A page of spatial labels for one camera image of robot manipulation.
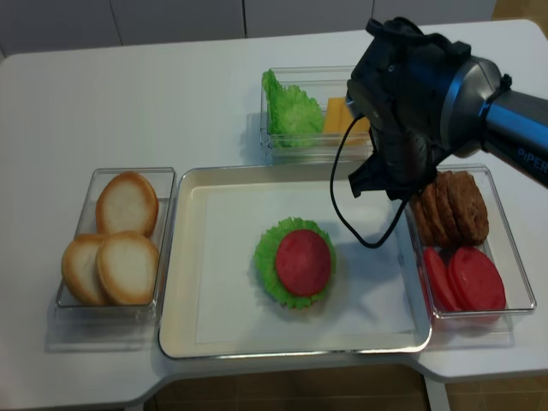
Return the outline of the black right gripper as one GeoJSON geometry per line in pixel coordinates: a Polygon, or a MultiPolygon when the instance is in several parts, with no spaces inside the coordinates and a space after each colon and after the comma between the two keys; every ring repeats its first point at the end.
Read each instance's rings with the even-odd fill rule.
{"type": "Polygon", "coordinates": [[[396,200],[435,175],[446,152],[440,132],[445,97],[471,47],[424,34],[403,17],[370,19],[366,31],[373,40],[350,75],[347,99],[352,113],[370,122],[373,153],[348,182],[355,198],[385,191],[396,200]]]}

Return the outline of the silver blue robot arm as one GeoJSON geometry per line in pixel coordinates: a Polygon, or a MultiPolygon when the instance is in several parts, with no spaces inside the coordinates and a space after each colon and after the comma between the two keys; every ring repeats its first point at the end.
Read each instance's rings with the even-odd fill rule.
{"type": "Polygon", "coordinates": [[[547,103],[512,89],[510,76],[468,44],[425,34],[397,17],[370,20],[372,42],[347,83],[354,116],[370,123],[372,155],[348,180],[354,196],[404,200],[447,157],[489,152],[547,181],[547,103]]]}

